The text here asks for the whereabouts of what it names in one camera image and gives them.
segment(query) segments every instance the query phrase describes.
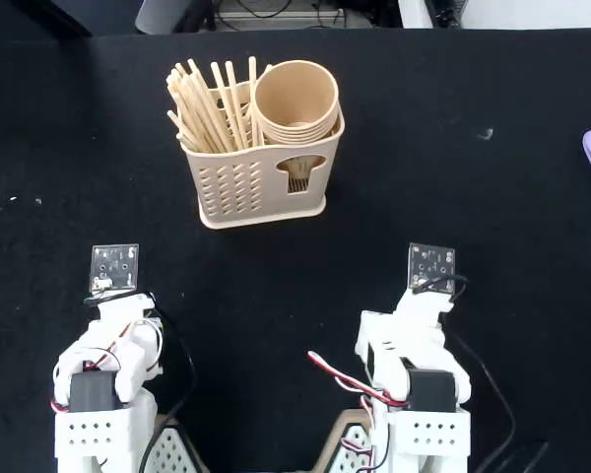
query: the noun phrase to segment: cable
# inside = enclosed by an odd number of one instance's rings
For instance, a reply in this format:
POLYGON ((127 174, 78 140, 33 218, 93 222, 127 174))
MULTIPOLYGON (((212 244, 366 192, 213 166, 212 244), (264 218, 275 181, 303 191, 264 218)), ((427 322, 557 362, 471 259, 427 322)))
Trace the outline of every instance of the cable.
POLYGON ((349 384, 351 387, 359 389, 361 392, 378 399, 382 403, 387 404, 388 406, 394 406, 394 407, 401 407, 401 406, 407 405, 407 402, 405 402, 405 401, 397 401, 396 399, 392 399, 389 396, 389 394, 387 394, 386 391, 383 391, 383 393, 381 394, 380 392, 375 390, 373 387, 370 387, 367 384, 359 381, 358 379, 355 379, 351 376, 343 374, 339 370, 336 370, 335 368, 331 367, 317 353, 309 350, 308 352, 306 352, 306 354, 316 365, 321 367, 326 372, 333 374, 335 377, 338 377, 340 380, 349 384))
POLYGON ((270 13, 269 15, 258 15, 256 12, 254 12, 252 9, 250 9, 247 5, 245 5, 242 2, 242 0, 236 0, 236 3, 238 5, 240 5, 240 7, 243 10, 245 10, 247 13, 249 13, 253 17, 256 17, 256 18, 274 18, 274 17, 277 17, 278 15, 280 15, 281 13, 283 13, 285 10, 287 10, 289 8, 289 6, 292 4, 292 0, 287 0, 285 2, 285 5, 283 5, 281 8, 279 8, 278 10, 276 10, 274 13, 270 13))
POLYGON ((224 3, 224 0, 220 0, 220 2, 215 5, 215 16, 219 19, 219 21, 221 23, 223 23, 224 25, 226 25, 231 30, 234 30, 235 32, 240 32, 240 29, 239 28, 233 27, 229 22, 227 22, 226 20, 224 20, 224 17, 222 17, 222 15, 221 15, 221 6, 222 6, 223 3, 224 3))
POLYGON ((55 414, 59 414, 62 412, 68 412, 68 406, 63 406, 63 405, 59 404, 57 401, 55 401, 54 397, 50 398, 50 407, 52 408, 53 411, 55 411, 55 414))
POLYGON ((530 449, 534 443, 539 443, 540 445, 536 450, 536 453, 532 455, 532 458, 527 463, 524 470, 524 473, 530 473, 549 448, 550 442, 548 440, 533 440, 532 442, 526 442, 522 445, 519 445, 512 452, 510 452, 510 454, 506 456, 501 461, 501 463, 499 463, 492 473, 500 473, 501 471, 504 471, 510 465, 510 463, 512 463, 512 461, 519 457, 520 453, 530 449))
POLYGON ((352 443, 348 439, 340 439, 339 442, 343 448, 345 448, 346 450, 350 450, 350 451, 356 453, 357 455, 367 455, 367 456, 372 455, 371 448, 361 448, 359 445, 352 443))
MULTIPOLYGON (((105 349, 105 348, 101 348, 101 347, 81 347, 77 350, 76 353, 79 353, 82 350, 99 350, 101 352, 105 352, 105 355, 103 355, 103 357, 112 357, 116 361, 116 364, 118 365, 118 370, 120 371, 120 369, 122 368, 122 366, 120 365, 120 360, 118 360, 118 357, 116 357, 116 355, 114 355, 109 349, 105 349)), ((86 367, 85 371, 94 370, 99 365, 100 365, 100 363, 96 362, 95 364, 92 364, 90 367, 86 367)))
MULTIPOLYGON (((153 299, 154 302, 156 301, 153 294, 149 294, 149 297, 151 299, 153 299)), ((184 392, 184 394, 173 405, 173 407, 171 407, 170 411, 168 411, 168 414, 166 414, 166 416, 164 416, 163 420, 155 428, 154 433, 151 436, 151 439, 149 440, 147 447, 145 448, 145 452, 142 455, 142 460, 140 461, 140 468, 138 469, 138 473, 145 473, 145 469, 147 468, 147 462, 149 461, 149 455, 151 453, 151 450, 153 450, 154 445, 158 442, 158 439, 160 438, 160 436, 164 432, 164 429, 166 428, 166 424, 168 424, 168 421, 170 421, 173 417, 175 417, 175 414, 177 414, 177 412, 184 406, 184 404, 188 401, 188 399, 190 399, 191 394, 193 393, 193 391, 195 390, 195 387, 197 386, 197 371, 195 370, 195 364, 193 363, 193 359, 190 356, 190 350, 188 349, 188 345, 186 345, 184 338, 181 336, 181 334, 177 330, 177 327, 175 326, 175 322, 170 317, 168 317, 168 315, 166 315, 160 308, 158 308, 157 305, 154 307, 153 312, 160 319, 162 319, 163 321, 166 322, 167 329, 170 330, 170 332, 175 336, 175 338, 177 339, 177 342, 179 343, 179 346, 181 347, 182 351, 186 355, 186 361, 188 364, 188 370, 190 372, 190 379, 191 380, 190 380, 190 383, 188 384, 188 387, 186 388, 186 391, 184 392)))
POLYGON ((124 299, 124 298, 128 298, 130 296, 134 296, 136 294, 139 293, 139 291, 137 290, 132 290, 132 291, 125 291, 124 293, 120 293, 120 294, 114 294, 113 296, 105 296, 105 293, 108 293, 110 290, 109 289, 105 289, 102 290, 98 293, 94 293, 91 296, 83 299, 83 304, 86 307, 96 307, 99 304, 102 303, 108 303, 109 301, 115 301, 117 299, 124 299))
POLYGON ((339 387, 341 387, 342 389, 346 389, 348 392, 358 392, 358 393, 363 393, 363 391, 361 389, 357 389, 355 387, 350 387, 347 384, 345 384, 342 380, 340 380, 338 377, 335 376, 335 382, 337 382, 339 384, 339 387))
POLYGON ((514 412, 512 412, 510 404, 501 392, 501 389, 499 389, 499 386, 494 380, 493 375, 491 374, 491 372, 489 372, 489 369, 486 367, 480 356, 455 333, 450 333, 450 335, 464 349, 464 351, 466 351, 466 353, 468 353, 471 357, 473 357, 473 359, 475 359, 475 362, 482 368, 482 371, 484 371, 484 375, 491 384, 492 390, 499 398, 499 401, 501 401, 501 404, 503 404, 503 408, 505 409, 505 412, 510 421, 510 430, 508 432, 507 437, 491 453, 489 453, 484 458, 484 460, 482 460, 480 465, 475 470, 475 473, 484 473, 487 470, 487 468, 491 466, 491 464, 493 464, 493 462, 508 448, 508 446, 512 442, 512 439, 514 438, 514 433, 516 432, 516 419, 514 417, 514 412))
POLYGON ((147 325, 149 325, 156 331, 156 336, 158 337, 158 352, 156 353, 156 358, 154 362, 147 367, 147 371, 150 372, 153 368, 155 368, 158 365, 158 362, 160 361, 162 347, 164 344, 164 337, 162 335, 162 330, 158 327, 158 325, 155 322, 152 321, 152 319, 143 318, 142 320, 138 320, 138 323, 146 323, 147 325))
POLYGON ((391 437, 392 437, 392 432, 390 429, 390 424, 388 422, 387 423, 387 443, 385 446, 385 454, 383 455, 383 459, 379 462, 378 465, 376 465, 376 466, 362 466, 361 468, 358 468, 357 470, 355 470, 355 473, 359 473, 360 471, 374 471, 374 470, 378 470, 381 466, 383 466, 383 464, 387 460, 387 454, 390 451, 390 438, 391 437))
POLYGON ((430 278, 424 281, 423 283, 419 284, 413 289, 414 294, 426 293, 431 286, 437 283, 441 283, 442 281, 459 281, 463 284, 462 289, 460 289, 457 293, 451 296, 449 301, 454 303, 457 298, 462 296, 464 291, 466 291, 466 285, 468 284, 469 280, 466 279, 464 276, 459 274, 443 274, 442 276, 437 276, 435 278, 430 278))
POLYGON ((374 429, 374 416, 372 415, 372 407, 367 405, 367 401, 365 400, 364 395, 361 395, 359 403, 361 407, 364 409, 364 411, 367 412, 367 416, 370 419, 370 428, 374 429))
POLYGON ((547 453, 548 448, 550 448, 550 443, 548 440, 545 440, 537 450, 536 454, 528 462, 525 470, 523 470, 523 473, 532 473, 532 470, 534 470, 539 461, 541 461, 541 458, 543 458, 543 456, 545 456, 547 453))

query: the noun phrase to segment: chopstick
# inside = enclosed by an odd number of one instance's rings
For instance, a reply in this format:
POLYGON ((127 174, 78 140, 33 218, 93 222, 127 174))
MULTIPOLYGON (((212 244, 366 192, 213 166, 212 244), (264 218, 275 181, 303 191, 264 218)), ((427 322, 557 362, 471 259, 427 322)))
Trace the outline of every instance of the chopstick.
POLYGON ((234 76, 234 68, 231 61, 226 61, 226 73, 228 74, 228 84, 230 86, 230 93, 232 94, 232 101, 234 105, 234 115, 236 116, 236 125, 243 141, 243 148, 247 148, 247 133, 243 124, 243 115, 240 112, 240 101, 238 100, 238 88, 236 87, 236 77, 234 76))
POLYGON ((247 60, 249 66, 249 115, 252 122, 252 146, 258 146, 258 122, 254 111, 254 98, 256 95, 256 58, 250 56, 247 60))
POLYGON ((201 75, 201 71, 195 64, 195 61, 193 61, 192 59, 188 59, 188 65, 190 66, 190 70, 192 71, 191 84, 193 84, 195 92, 199 96, 201 102, 206 107, 206 110, 208 111, 211 120, 213 120, 213 124, 217 131, 217 135, 219 136, 223 145, 225 146, 226 151, 234 151, 234 147, 232 145, 228 133, 228 125, 225 123, 224 118, 219 113, 215 101, 213 101, 212 94, 210 93, 210 90, 206 85, 206 81, 204 81, 204 76, 201 75))
POLYGON ((228 116, 228 121, 230 122, 232 136, 234 137, 234 141, 236 142, 238 149, 242 150, 243 148, 246 148, 243 146, 243 140, 246 139, 246 137, 245 134, 241 135, 239 127, 236 126, 236 118, 234 117, 234 111, 230 106, 230 100, 228 99, 226 85, 224 84, 224 79, 221 76, 219 64, 212 62, 210 64, 210 68, 213 70, 213 76, 215 76, 215 82, 217 83, 217 88, 219 89, 219 95, 221 96, 221 100, 224 103, 224 108, 226 109, 226 115, 228 116))
POLYGON ((166 88, 176 105, 176 112, 170 110, 166 115, 177 128, 180 144, 193 152, 212 154, 263 146, 264 137, 253 106, 258 82, 256 58, 250 56, 247 61, 249 104, 246 108, 241 107, 238 89, 241 86, 236 83, 231 61, 225 64, 227 84, 219 64, 211 63, 216 90, 208 88, 195 61, 187 62, 190 72, 178 62, 166 77, 166 88), (217 98, 223 102, 223 108, 217 105, 217 98))

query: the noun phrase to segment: white wire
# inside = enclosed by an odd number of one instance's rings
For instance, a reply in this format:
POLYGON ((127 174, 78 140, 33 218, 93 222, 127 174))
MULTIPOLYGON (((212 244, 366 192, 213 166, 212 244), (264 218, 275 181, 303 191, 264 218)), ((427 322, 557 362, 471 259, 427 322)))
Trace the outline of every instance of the white wire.
POLYGON ((367 384, 359 381, 358 379, 355 379, 352 376, 348 376, 347 374, 340 372, 339 370, 331 367, 328 363, 326 363, 326 360, 324 360, 322 357, 320 357, 317 353, 313 352, 312 350, 309 350, 308 352, 306 352, 306 354, 314 363, 316 363, 317 365, 322 367, 324 370, 326 370, 329 373, 333 374, 334 376, 340 378, 344 382, 349 382, 356 389, 360 389, 365 394, 368 394, 369 396, 372 396, 375 399, 378 399, 379 401, 381 401, 385 404, 388 404, 388 405, 403 405, 404 404, 404 401, 397 401, 395 399, 391 399, 391 398, 387 397, 386 395, 377 392, 376 389, 372 388, 371 386, 368 386, 367 384))
POLYGON ((351 443, 347 439, 340 439, 340 444, 346 450, 353 451, 357 455, 370 455, 371 454, 371 450, 369 448, 359 448, 357 445, 351 443))
POLYGON ((337 382, 342 389, 346 389, 347 391, 363 393, 362 389, 357 389, 356 387, 350 387, 336 376, 335 376, 335 382, 337 382))
POLYGON ((155 364, 160 360, 160 355, 162 354, 162 347, 164 344, 164 336, 162 334, 162 329, 155 322, 153 322, 152 319, 150 319, 150 318, 140 319, 139 322, 147 323, 149 326, 151 326, 156 331, 156 335, 158 337, 160 337, 160 341, 158 343, 158 352, 156 353, 156 358, 149 364, 149 366, 155 367, 155 364))
POLYGON ((370 419, 370 429, 374 430, 374 416, 372 415, 372 409, 367 406, 367 402, 365 401, 365 396, 361 396, 359 400, 360 405, 362 408, 367 412, 367 416, 370 419))

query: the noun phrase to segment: black cable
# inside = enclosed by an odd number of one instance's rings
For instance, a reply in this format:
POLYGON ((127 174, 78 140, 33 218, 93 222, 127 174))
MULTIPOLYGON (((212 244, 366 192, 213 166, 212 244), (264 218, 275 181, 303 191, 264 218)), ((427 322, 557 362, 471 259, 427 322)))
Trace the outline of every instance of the black cable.
POLYGON ((536 454, 528 462, 525 470, 523 470, 523 473, 532 473, 532 470, 534 470, 539 461, 541 461, 541 458, 543 458, 543 456, 545 456, 547 453, 548 448, 550 448, 550 443, 548 440, 545 440, 537 450, 536 454))
MULTIPOLYGON (((153 295, 149 295, 149 297, 151 297, 155 302, 155 298, 153 297, 153 295)), ((186 345, 184 338, 177 330, 175 322, 168 315, 166 315, 160 308, 158 308, 157 305, 154 307, 153 312, 156 314, 156 316, 158 316, 160 319, 166 322, 166 333, 170 331, 175 336, 177 342, 179 343, 179 346, 186 355, 186 361, 188 363, 188 370, 190 371, 191 380, 182 397, 173 405, 173 407, 170 408, 168 414, 164 416, 164 419, 155 428, 154 433, 151 436, 149 443, 147 444, 147 448, 145 448, 145 452, 142 455, 142 460, 140 461, 140 468, 138 469, 138 473, 145 473, 145 469, 147 468, 147 462, 149 461, 149 454, 151 453, 151 450, 154 448, 154 445, 158 442, 158 439, 164 432, 166 424, 168 424, 168 421, 175 417, 175 414, 177 414, 177 412, 183 407, 183 405, 186 404, 191 394, 195 390, 195 387, 197 386, 197 371, 195 370, 195 364, 193 363, 193 359, 190 356, 190 350, 188 349, 188 345, 186 345)))
POLYGON ((462 289, 460 289, 457 293, 451 296, 449 301, 454 303, 457 298, 462 296, 464 291, 466 291, 466 285, 468 284, 469 280, 466 279, 464 276, 459 274, 443 274, 442 276, 437 276, 435 278, 430 278, 424 281, 423 283, 419 284, 413 289, 414 294, 425 293, 429 290, 431 286, 437 283, 441 283, 442 281, 459 281, 462 283, 462 289))
POLYGON ((249 13, 253 17, 256 17, 256 18, 274 18, 274 17, 277 17, 278 15, 280 15, 281 13, 283 13, 285 10, 287 10, 289 8, 289 6, 292 4, 292 0, 287 0, 285 2, 285 5, 283 5, 282 7, 280 7, 274 13, 270 13, 269 15, 258 15, 256 12, 254 12, 252 9, 250 9, 247 5, 245 5, 242 2, 242 0, 236 0, 236 3, 238 5, 240 5, 240 7, 243 10, 245 10, 247 13, 249 13))
POLYGON ((547 451, 549 444, 550 444, 548 440, 533 440, 531 442, 528 441, 528 442, 523 443, 522 445, 519 445, 509 455, 507 455, 501 461, 501 463, 499 463, 499 465, 495 468, 495 470, 492 471, 492 473, 501 473, 502 471, 504 471, 508 466, 510 466, 510 463, 512 463, 512 461, 514 461, 515 459, 517 459, 521 456, 520 453, 529 450, 534 445, 534 443, 540 443, 540 445, 539 445, 536 453, 532 456, 532 458, 530 459, 530 461, 526 465, 526 469, 525 469, 524 473, 530 473, 532 471, 532 469, 534 468, 534 466, 536 466, 536 464, 539 462, 541 457, 547 451))
POLYGON ((385 446, 385 454, 383 455, 383 459, 381 461, 379 461, 378 465, 376 466, 362 466, 361 468, 358 468, 357 470, 355 470, 355 473, 360 473, 361 471, 375 471, 378 470, 381 466, 383 466, 383 463, 385 463, 385 460, 387 460, 387 454, 390 451, 390 437, 392 436, 392 431, 390 428, 390 423, 387 423, 387 444, 385 446))
POLYGON ((240 29, 239 28, 234 27, 231 23, 229 23, 226 20, 224 20, 224 17, 222 17, 222 15, 221 15, 221 6, 222 6, 223 3, 224 3, 224 0, 220 0, 219 3, 217 3, 215 5, 215 16, 219 19, 219 21, 221 23, 223 23, 224 25, 226 25, 231 30, 234 30, 235 32, 240 32, 240 29))
POLYGON ((499 398, 499 401, 501 401, 501 404, 503 404, 503 408, 505 409, 505 412, 510 421, 510 430, 508 432, 507 437, 491 453, 489 453, 484 458, 484 460, 482 460, 480 465, 475 470, 475 473, 484 473, 487 470, 487 468, 493 464, 493 462, 508 448, 508 446, 512 442, 512 439, 514 438, 514 433, 516 432, 516 419, 514 417, 514 412, 512 411, 510 404, 501 392, 501 389, 499 389, 499 386, 494 380, 493 375, 491 374, 491 372, 489 372, 489 369, 486 367, 480 356, 477 353, 475 353, 475 351, 471 347, 469 347, 466 344, 466 342, 464 342, 464 340, 462 340, 455 333, 449 333, 449 335, 452 336, 455 339, 455 341, 464 349, 464 351, 466 351, 466 353, 473 357, 473 359, 475 359, 475 362, 482 368, 482 371, 484 371, 484 375, 491 384, 492 390, 499 398))
POLYGON ((124 293, 115 294, 115 295, 106 297, 105 293, 110 292, 110 291, 116 291, 116 290, 105 289, 103 291, 100 291, 99 293, 94 293, 91 296, 83 299, 83 304, 86 307, 96 307, 97 305, 102 304, 102 303, 108 303, 109 301, 116 301, 117 299, 128 298, 130 296, 134 296, 139 293, 139 291, 133 290, 133 291, 126 291, 124 293))

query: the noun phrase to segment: white wall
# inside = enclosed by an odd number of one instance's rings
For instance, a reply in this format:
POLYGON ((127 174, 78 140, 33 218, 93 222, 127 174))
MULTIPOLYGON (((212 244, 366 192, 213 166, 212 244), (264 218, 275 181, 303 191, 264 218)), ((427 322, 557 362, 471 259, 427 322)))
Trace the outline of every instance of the white wall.
POLYGON ((591 0, 468 0, 462 26, 498 30, 591 28, 591 0))

